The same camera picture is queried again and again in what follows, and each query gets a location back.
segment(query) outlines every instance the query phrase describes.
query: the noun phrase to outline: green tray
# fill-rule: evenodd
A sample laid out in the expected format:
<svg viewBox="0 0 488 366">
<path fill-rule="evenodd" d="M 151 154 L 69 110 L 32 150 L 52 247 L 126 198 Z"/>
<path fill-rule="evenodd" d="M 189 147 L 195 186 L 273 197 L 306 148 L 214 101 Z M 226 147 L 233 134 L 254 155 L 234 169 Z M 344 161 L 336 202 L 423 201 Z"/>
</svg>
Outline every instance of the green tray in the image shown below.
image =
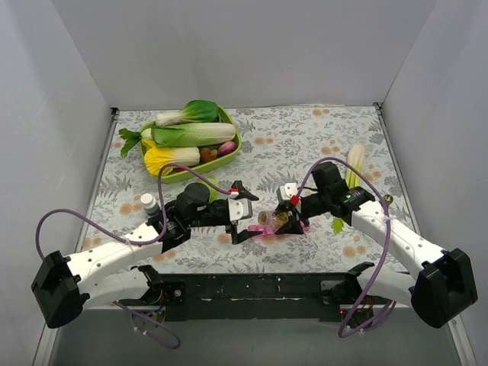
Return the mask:
<svg viewBox="0 0 488 366">
<path fill-rule="evenodd" d="M 242 141 L 241 141 L 241 135 L 239 134 L 239 130 L 238 130 L 236 124 L 234 123 L 234 121 L 232 120 L 232 118 L 226 112 L 226 110 L 223 109 L 221 106 L 219 106 L 219 116 L 220 116 L 221 122 L 224 122 L 226 124 L 233 124 L 234 127 L 236 128 L 236 136 L 234 137 L 233 142 L 236 143 L 237 149 L 235 149 L 234 151 L 232 151 L 228 155 L 225 155 L 225 156 L 222 156 L 220 158 L 215 159 L 212 162 L 208 162 L 206 164 L 201 164 L 201 165 L 195 166 L 193 168 L 193 170 L 195 170 L 196 172 L 207 173 L 207 172 L 210 172 L 211 170 L 220 168 L 221 166 L 224 166 L 225 164 L 229 164 L 230 162 L 232 162 L 236 158 L 239 150 L 241 150 Z M 144 125 L 143 128 L 140 129 L 140 132 L 143 132 L 144 130 L 150 128 L 153 124 L 154 124 L 154 122 L 151 122 L 149 124 Z M 140 151 L 141 157 L 144 160 L 144 154 L 146 154 L 146 147 L 140 141 L 139 141 L 139 151 Z M 177 181 L 184 181 L 185 179 L 189 179 L 192 177 L 194 177 L 194 175 L 191 174 L 190 172 L 186 172 L 186 171 L 177 172 L 177 173 L 171 173 L 169 175 L 162 177 L 162 182 L 163 183 L 175 183 Z"/>
</svg>

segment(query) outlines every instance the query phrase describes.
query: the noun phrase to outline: gray floor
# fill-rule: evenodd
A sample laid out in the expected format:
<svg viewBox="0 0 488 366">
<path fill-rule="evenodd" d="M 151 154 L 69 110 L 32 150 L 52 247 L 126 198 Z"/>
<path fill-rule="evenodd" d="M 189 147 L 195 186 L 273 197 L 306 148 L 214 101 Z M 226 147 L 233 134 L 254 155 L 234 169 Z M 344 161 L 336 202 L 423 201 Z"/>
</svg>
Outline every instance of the gray floor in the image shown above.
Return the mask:
<svg viewBox="0 0 488 366">
<path fill-rule="evenodd" d="M 347 339 L 314 320 L 204 320 L 169 325 L 183 338 L 179 350 L 170 351 L 134 332 L 130 316 L 123 311 L 89 310 L 58 332 L 50 364 L 461 364 L 448 327 L 430 328 L 406 308 L 395 310 L 379 329 Z"/>
</svg>

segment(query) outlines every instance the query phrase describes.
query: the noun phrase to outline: bok choy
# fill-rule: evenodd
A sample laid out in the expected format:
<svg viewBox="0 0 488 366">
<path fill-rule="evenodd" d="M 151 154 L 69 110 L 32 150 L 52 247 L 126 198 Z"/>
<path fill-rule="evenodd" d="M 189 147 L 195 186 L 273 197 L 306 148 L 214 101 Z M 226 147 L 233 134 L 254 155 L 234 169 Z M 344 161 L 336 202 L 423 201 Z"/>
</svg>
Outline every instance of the bok choy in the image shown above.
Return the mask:
<svg viewBox="0 0 488 366">
<path fill-rule="evenodd" d="M 191 122 L 213 122 L 219 118 L 219 108 L 212 101 L 196 100 L 185 105 L 180 111 L 167 111 L 156 115 L 158 126 L 186 124 Z"/>
<path fill-rule="evenodd" d="M 158 147 L 154 141 L 144 140 L 146 147 L 144 163 L 151 175 L 157 176 L 159 170 L 169 162 L 177 162 L 185 166 L 195 166 L 200 162 L 200 152 L 197 147 Z M 162 171 L 162 175 L 168 175 L 175 167 L 169 166 Z"/>
<path fill-rule="evenodd" d="M 158 147 L 195 147 L 230 141 L 236 135 L 233 124 L 181 124 L 178 126 L 152 126 L 142 133 L 123 128 L 119 131 L 125 140 L 120 156 L 125 157 L 141 139 L 152 140 Z"/>
</svg>

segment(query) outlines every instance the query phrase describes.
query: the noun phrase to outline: small glass bottle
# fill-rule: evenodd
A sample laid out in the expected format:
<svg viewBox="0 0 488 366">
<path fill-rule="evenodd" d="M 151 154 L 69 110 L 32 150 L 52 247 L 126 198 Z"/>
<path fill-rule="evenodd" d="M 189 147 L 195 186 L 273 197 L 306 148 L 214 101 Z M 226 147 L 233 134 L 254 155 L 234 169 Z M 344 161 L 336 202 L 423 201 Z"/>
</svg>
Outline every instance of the small glass bottle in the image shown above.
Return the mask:
<svg viewBox="0 0 488 366">
<path fill-rule="evenodd" d="M 140 196 L 140 203 L 143 205 L 143 208 L 148 216 L 155 216 L 161 210 L 158 201 L 150 193 L 145 193 Z"/>
</svg>

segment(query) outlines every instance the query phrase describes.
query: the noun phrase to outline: pink plastic object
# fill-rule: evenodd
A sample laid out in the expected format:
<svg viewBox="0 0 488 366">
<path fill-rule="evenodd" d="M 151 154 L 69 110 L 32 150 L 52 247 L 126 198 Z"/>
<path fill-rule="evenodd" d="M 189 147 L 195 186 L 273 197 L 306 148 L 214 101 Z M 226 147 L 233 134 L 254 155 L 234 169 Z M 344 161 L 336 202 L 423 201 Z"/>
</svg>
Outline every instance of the pink plastic object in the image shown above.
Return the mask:
<svg viewBox="0 0 488 366">
<path fill-rule="evenodd" d="M 305 226 L 303 223 L 302 223 L 302 227 L 303 227 L 303 231 L 310 230 L 310 227 Z M 263 236 L 270 236 L 270 235 L 275 234 L 274 230 L 271 227 L 266 226 L 266 225 L 249 225 L 249 226 L 247 226 L 247 230 L 248 231 L 262 231 L 261 235 L 253 236 L 255 238 L 260 238 Z"/>
</svg>

